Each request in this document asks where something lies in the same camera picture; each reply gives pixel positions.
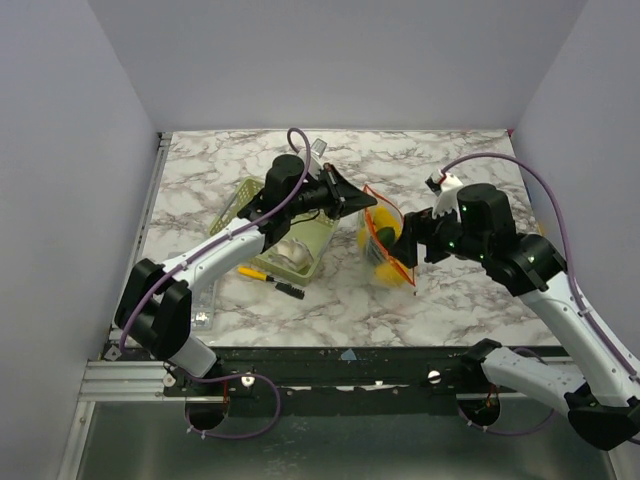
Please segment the dark green avocado toy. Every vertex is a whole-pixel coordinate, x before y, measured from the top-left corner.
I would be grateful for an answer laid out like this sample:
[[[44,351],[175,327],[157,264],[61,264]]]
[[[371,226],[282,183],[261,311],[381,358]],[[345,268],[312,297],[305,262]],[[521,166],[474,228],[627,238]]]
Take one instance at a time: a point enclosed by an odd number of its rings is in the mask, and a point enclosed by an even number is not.
[[[376,231],[376,237],[385,249],[390,249],[396,242],[396,232],[393,227],[380,228]]]

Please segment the clear zip top bag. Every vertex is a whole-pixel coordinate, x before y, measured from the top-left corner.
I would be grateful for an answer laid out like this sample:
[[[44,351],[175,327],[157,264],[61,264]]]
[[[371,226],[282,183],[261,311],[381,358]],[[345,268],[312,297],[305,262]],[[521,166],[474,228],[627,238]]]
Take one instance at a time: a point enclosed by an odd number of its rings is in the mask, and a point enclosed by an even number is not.
[[[367,281],[380,288],[414,289],[415,270],[390,253],[404,226],[401,211],[371,186],[365,185],[362,191],[376,200],[358,214],[356,244]]]

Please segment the yellow corn toy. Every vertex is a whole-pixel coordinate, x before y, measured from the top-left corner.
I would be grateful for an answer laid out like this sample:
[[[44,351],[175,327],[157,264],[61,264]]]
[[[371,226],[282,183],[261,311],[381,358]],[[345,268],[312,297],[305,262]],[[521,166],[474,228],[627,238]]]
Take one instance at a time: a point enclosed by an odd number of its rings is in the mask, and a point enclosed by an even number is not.
[[[402,232],[402,223],[384,206],[377,206],[373,210],[372,222],[376,232],[390,229],[395,238],[398,238]]]

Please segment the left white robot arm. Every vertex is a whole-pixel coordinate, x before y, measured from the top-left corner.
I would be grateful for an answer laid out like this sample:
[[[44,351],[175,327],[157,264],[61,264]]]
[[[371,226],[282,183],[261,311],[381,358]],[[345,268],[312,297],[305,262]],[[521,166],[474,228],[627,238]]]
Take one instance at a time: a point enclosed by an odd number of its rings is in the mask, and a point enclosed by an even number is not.
[[[308,166],[296,155],[278,156],[262,189],[227,227],[172,259],[138,261],[115,313],[121,338],[133,339],[156,359],[186,371],[197,393],[214,393],[222,372],[214,351],[192,332],[194,294],[276,245],[294,218],[321,211],[339,220],[376,202],[333,165],[324,164],[316,175],[309,174]]]

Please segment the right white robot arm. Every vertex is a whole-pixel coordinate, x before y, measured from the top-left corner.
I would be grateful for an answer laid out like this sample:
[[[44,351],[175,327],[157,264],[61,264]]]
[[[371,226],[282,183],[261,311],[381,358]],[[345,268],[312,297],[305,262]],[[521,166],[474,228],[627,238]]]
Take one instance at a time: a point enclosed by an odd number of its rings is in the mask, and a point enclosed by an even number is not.
[[[447,208],[405,214],[392,256],[414,267],[423,245],[428,263],[451,256],[478,262],[545,323],[580,370],[567,373],[483,340],[462,357],[462,384],[525,394],[567,417],[600,450],[632,441],[639,433],[639,361],[571,290],[563,256],[546,238],[517,231],[507,195],[493,185],[441,188],[437,203]]]

